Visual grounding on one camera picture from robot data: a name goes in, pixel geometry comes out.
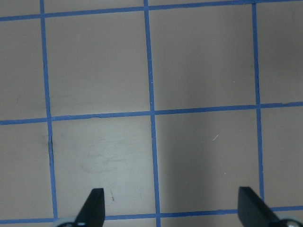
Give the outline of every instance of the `screw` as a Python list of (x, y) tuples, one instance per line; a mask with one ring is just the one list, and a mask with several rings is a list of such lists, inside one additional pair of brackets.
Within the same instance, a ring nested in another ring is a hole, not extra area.
[(287, 221), (287, 227), (300, 227), (299, 224), (295, 221)]

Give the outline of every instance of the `white scratch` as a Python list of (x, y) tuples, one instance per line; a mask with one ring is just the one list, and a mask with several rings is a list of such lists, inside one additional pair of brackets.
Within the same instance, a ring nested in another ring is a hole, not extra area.
[(219, 134), (213, 139), (213, 141), (219, 136)]

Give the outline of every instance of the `tile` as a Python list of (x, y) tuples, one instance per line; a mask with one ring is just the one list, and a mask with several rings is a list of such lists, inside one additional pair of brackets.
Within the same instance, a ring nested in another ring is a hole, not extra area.
[(52, 223), (22, 223), (22, 224), (4, 224), (0, 227), (50, 227)]
[(150, 117), (53, 122), (60, 217), (75, 216), (92, 188), (106, 215), (155, 212)]
[(156, 109), (255, 103), (251, 6), (150, 12)]
[(103, 227), (156, 227), (155, 218), (106, 220)]
[(0, 23), (0, 120), (46, 117), (40, 20)]
[(279, 211), (275, 212), (275, 214), (278, 215), (280, 219), (290, 218), (300, 222), (303, 221), (303, 210)]
[(156, 6), (156, 5), (200, 3), (200, 2), (211, 2), (211, 1), (222, 1), (222, 0), (149, 0), (148, 3), (150, 6)]
[(257, 5), (262, 103), (303, 101), (303, 2)]
[(149, 110), (143, 12), (46, 20), (53, 115)]
[(265, 201), (270, 207), (301, 206), (303, 107), (262, 109)]
[(238, 216), (236, 214), (192, 216), (192, 217), (180, 217), (180, 218), (162, 218), (161, 226), (162, 227), (184, 227), (184, 226), (242, 227), (238, 219)]
[(254, 110), (156, 117), (162, 213), (236, 209), (238, 187), (259, 192)]
[(46, 123), (0, 126), (0, 219), (52, 218)]
[(143, 6), (143, 0), (44, 0), (45, 11), (65, 12)]
[(40, 14), (39, 0), (1, 0), (0, 17)]

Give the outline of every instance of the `floor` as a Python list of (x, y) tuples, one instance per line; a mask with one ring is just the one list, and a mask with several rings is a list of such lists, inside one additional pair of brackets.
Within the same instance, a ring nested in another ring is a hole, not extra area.
[(2, 0), (0, 227), (104, 188), (105, 227), (303, 220), (303, 1)]

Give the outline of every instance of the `vertical blue line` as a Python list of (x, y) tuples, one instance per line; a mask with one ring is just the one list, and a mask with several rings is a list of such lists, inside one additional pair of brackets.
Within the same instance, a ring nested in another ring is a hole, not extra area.
[(156, 119), (155, 119), (155, 111), (154, 111), (155, 103), (154, 103), (153, 75), (152, 75), (152, 46), (151, 46), (151, 31), (150, 31), (148, 0), (144, 0), (144, 18), (145, 18), (148, 81), (149, 81), (149, 92), (150, 92), (151, 141), (152, 141), (153, 178), (154, 178), (154, 189), (155, 189), (156, 222), (157, 222), (157, 227), (161, 227), (158, 158), (157, 158), (157, 141), (156, 141)]
[(259, 88), (259, 65), (258, 65), (258, 33), (257, 33), (257, 8), (252, 4), (252, 27), (254, 43), (254, 67), (255, 67), (255, 91), (256, 91), (256, 114), (257, 114), (257, 137), (258, 137), (258, 161), (259, 161), (259, 187), (260, 196), (264, 200), (264, 179), (263, 179), (263, 151), (262, 151), (262, 125), (261, 125), (261, 104)]
[(41, 15), (42, 55), (43, 55), (43, 64), (44, 64), (43, 75), (44, 75), (44, 89), (45, 89), (45, 106), (46, 106), (47, 128), (48, 128), (48, 153), (49, 153), (49, 167), (50, 167), (51, 190), (52, 190), (52, 200), (53, 200), (53, 217), (58, 218), (55, 172), (54, 172), (54, 163), (53, 163), (53, 141), (52, 141), (53, 128), (52, 128), (52, 115), (51, 115), (49, 84), (48, 84), (44, 0), (40, 0), (40, 15)]

